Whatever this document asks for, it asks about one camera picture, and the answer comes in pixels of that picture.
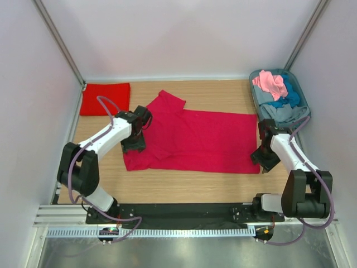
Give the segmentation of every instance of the gray cloth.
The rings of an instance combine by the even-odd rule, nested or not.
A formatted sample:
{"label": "gray cloth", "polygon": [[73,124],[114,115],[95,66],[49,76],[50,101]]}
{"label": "gray cloth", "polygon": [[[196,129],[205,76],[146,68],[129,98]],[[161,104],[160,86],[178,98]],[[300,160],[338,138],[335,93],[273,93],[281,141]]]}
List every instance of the gray cloth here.
{"label": "gray cloth", "polygon": [[285,104],[283,108],[275,108],[270,104],[260,106],[264,118],[274,119],[277,123],[294,123],[300,118],[308,116],[310,109],[308,106],[291,108],[290,104]]}
{"label": "gray cloth", "polygon": [[273,95],[270,92],[263,91],[257,85],[253,85],[253,88],[255,91],[255,96],[257,96],[258,105],[274,101]]}

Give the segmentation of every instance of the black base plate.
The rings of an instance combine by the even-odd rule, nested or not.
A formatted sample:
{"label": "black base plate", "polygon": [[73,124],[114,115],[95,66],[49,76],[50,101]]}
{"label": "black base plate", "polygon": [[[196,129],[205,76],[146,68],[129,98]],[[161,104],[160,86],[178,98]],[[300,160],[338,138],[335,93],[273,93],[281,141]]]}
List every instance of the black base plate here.
{"label": "black base plate", "polygon": [[[252,203],[223,204],[121,204],[120,217],[123,219],[142,217],[140,229],[237,229],[246,228],[247,222],[276,222],[284,217],[274,212],[257,211]],[[116,224],[114,221],[98,217],[89,209],[87,224]],[[123,222],[123,228],[133,228],[137,222]]]}

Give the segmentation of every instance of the metal floor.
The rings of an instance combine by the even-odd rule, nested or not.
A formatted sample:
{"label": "metal floor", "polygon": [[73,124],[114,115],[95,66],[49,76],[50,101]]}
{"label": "metal floor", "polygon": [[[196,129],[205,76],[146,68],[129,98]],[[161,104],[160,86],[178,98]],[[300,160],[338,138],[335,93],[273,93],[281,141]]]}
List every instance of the metal floor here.
{"label": "metal floor", "polygon": [[[301,225],[280,225],[271,241],[288,242],[300,234]],[[307,229],[302,240],[284,247],[264,245],[250,237],[141,238],[113,245],[91,245],[93,238],[47,238],[40,268],[337,268],[324,230]]]}

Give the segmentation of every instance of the pink cloth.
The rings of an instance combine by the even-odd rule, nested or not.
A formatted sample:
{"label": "pink cloth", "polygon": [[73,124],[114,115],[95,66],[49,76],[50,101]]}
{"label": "pink cloth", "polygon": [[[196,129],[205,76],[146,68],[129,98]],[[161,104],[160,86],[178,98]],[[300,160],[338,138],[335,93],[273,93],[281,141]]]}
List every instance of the pink cloth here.
{"label": "pink cloth", "polygon": [[270,71],[262,70],[259,76],[253,79],[253,84],[259,86],[265,92],[270,92],[274,101],[279,100],[280,97],[286,97],[288,94],[282,76],[272,75]]}
{"label": "pink cloth", "polygon": [[186,110],[185,103],[162,90],[147,106],[153,119],[143,130],[146,149],[124,154],[127,170],[259,173],[250,159],[257,148],[256,115]]}

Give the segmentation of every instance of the metal pole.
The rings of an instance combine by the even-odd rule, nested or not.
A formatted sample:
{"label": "metal pole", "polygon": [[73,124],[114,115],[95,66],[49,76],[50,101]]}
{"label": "metal pole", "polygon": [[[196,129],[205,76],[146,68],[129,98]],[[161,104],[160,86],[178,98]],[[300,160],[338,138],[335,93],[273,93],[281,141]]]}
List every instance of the metal pole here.
{"label": "metal pole", "polygon": [[80,71],[78,70],[71,54],[69,53],[65,43],[63,42],[62,37],[60,36],[54,22],[51,19],[51,16],[49,15],[46,7],[44,6],[42,0],[32,0],[32,3],[35,5],[37,8],[39,14],[41,15],[42,19],[44,20],[44,23],[46,24],[47,28],[51,32],[53,38],[55,39],[56,43],[58,44],[59,49],[61,50],[62,54],[66,58],[68,64],[70,65],[74,75],[77,77],[79,83],[81,84],[82,87],[85,85],[85,81],[80,74]]}
{"label": "metal pole", "polygon": [[307,39],[310,37],[312,31],[314,30],[318,20],[320,19],[321,15],[325,11],[327,5],[330,3],[331,0],[320,0],[317,4],[313,14],[311,15],[304,31],[302,32],[299,40],[297,41],[293,51],[290,54],[288,61],[284,67],[285,70],[290,70],[292,65],[294,64],[296,58],[298,57],[299,53],[301,52],[303,46],[305,45]]}

